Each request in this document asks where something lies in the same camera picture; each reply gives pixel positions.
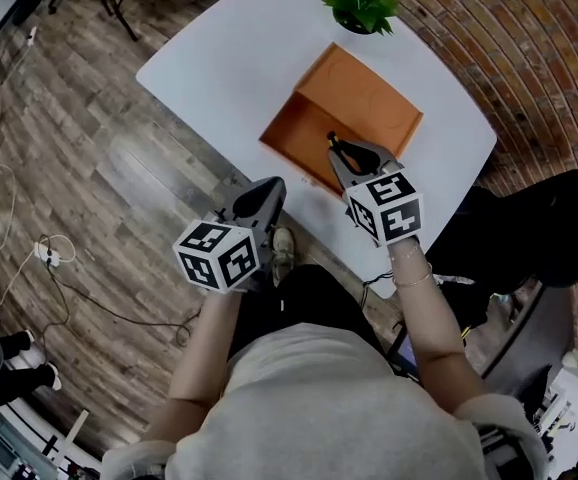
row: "orange box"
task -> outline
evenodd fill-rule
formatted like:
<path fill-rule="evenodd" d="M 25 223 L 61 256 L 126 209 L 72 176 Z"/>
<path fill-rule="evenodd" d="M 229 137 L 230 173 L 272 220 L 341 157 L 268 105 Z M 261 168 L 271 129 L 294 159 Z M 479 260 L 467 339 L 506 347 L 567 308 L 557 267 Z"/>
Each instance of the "orange box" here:
<path fill-rule="evenodd" d="M 260 140 L 338 196 L 327 133 L 380 144 L 400 156 L 422 113 L 362 62 L 330 44 Z"/>

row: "potted plant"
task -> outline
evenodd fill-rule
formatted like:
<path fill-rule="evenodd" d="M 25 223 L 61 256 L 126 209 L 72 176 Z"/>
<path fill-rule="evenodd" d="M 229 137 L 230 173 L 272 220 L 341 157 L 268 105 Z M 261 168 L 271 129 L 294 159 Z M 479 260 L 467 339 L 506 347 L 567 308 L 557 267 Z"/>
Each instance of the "potted plant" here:
<path fill-rule="evenodd" d="M 387 18 L 396 16 L 397 0 L 322 0 L 336 22 L 356 34 L 393 34 Z"/>

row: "black pants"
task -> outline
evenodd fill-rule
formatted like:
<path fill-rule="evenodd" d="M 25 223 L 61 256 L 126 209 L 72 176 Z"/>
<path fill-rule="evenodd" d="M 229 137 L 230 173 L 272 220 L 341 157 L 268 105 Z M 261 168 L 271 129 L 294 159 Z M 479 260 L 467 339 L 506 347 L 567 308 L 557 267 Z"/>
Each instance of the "black pants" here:
<path fill-rule="evenodd" d="M 29 350 L 31 341 L 27 333 L 18 332 L 0 338 L 0 346 L 4 358 L 12 359 L 22 350 Z M 40 386 L 51 386 L 53 381 L 53 370 L 47 365 L 23 370 L 10 370 L 3 365 L 0 370 L 0 406 L 30 394 Z"/>
<path fill-rule="evenodd" d="M 321 266 L 303 265 L 287 274 L 277 288 L 269 284 L 260 293 L 244 295 L 229 357 L 261 336 L 302 322 L 353 331 L 383 354 L 351 294 Z"/>

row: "wooden floor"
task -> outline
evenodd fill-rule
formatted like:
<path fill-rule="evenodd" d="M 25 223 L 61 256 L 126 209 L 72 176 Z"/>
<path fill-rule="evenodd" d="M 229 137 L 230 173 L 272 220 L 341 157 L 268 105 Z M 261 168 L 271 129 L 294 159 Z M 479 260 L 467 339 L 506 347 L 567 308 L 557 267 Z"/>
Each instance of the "wooden floor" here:
<path fill-rule="evenodd" d="M 171 244 L 191 219 L 206 216 L 245 178 L 135 81 L 138 69 L 213 0 L 126 0 L 129 40 L 99 3 L 46 2 L 22 29 L 0 34 L 3 115 L 0 159 L 17 179 L 11 236 L 0 254 L 0 296 L 41 234 L 65 234 L 77 260 L 65 281 L 134 319 L 181 322 L 203 295 L 183 279 Z M 11 205 L 11 177 L 0 170 L 0 241 Z M 326 266 L 355 295 L 361 285 L 295 223 L 302 259 Z M 54 241 L 63 254 L 69 249 Z M 138 327 L 65 292 L 69 324 L 46 335 L 64 387 L 36 392 L 63 428 L 90 416 L 79 442 L 96 454 L 135 441 L 163 399 L 180 356 L 174 328 Z M 366 312 L 387 340 L 398 320 L 393 302 L 371 295 Z M 0 308 L 1 331 L 36 334 L 65 317 L 47 272 L 30 261 Z"/>

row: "plant pot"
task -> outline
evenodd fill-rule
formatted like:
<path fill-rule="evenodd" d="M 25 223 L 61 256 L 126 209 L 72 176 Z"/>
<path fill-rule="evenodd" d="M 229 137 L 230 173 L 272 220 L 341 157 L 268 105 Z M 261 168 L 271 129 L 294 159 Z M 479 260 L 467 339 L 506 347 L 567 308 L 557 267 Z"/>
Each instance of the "plant pot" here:
<path fill-rule="evenodd" d="M 338 22 L 338 24 L 341 27 L 346 28 L 349 32 L 363 36 L 373 34 L 373 32 L 369 32 L 365 27 L 363 27 L 362 23 L 360 23 L 353 14 L 338 11 L 336 9 L 332 9 L 332 11 L 333 17 Z"/>

